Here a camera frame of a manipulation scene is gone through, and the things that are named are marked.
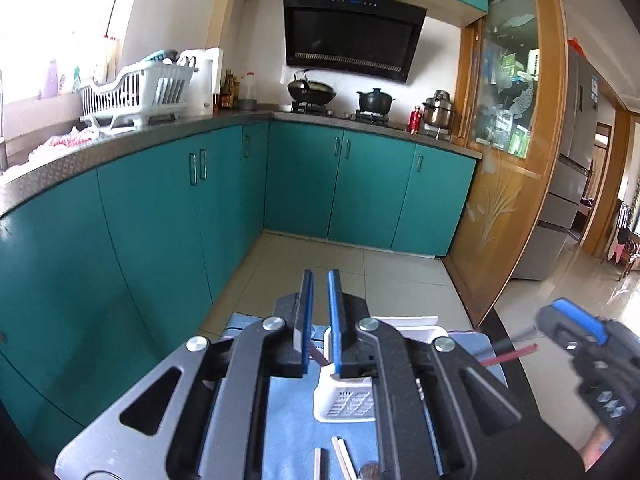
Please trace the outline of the person's right hand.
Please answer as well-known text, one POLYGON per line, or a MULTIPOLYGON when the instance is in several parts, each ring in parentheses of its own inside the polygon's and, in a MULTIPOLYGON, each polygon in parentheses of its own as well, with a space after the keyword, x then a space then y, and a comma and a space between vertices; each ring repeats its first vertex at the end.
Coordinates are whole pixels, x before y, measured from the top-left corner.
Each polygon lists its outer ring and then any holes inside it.
POLYGON ((600 457, 608 449, 613 440, 614 438, 608 431, 608 428, 602 424, 597 424, 584 446, 579 450, 585 470, 590 469, 600 460, 600 457))

